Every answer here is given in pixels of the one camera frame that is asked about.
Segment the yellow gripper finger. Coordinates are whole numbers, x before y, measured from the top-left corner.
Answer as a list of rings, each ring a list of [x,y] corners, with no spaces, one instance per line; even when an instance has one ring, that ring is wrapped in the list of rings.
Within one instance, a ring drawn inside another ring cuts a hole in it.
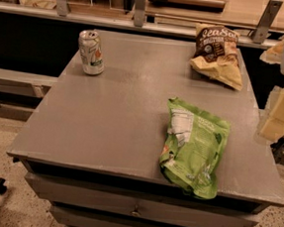
[[[270,92],[257,134],[272,143],[284,136],[284,87],[274,86]]]
[[[281,63],[282,53],[284,52],[284,40],[278,42],[274,47],[263,52],[260,59],[269,64]]]

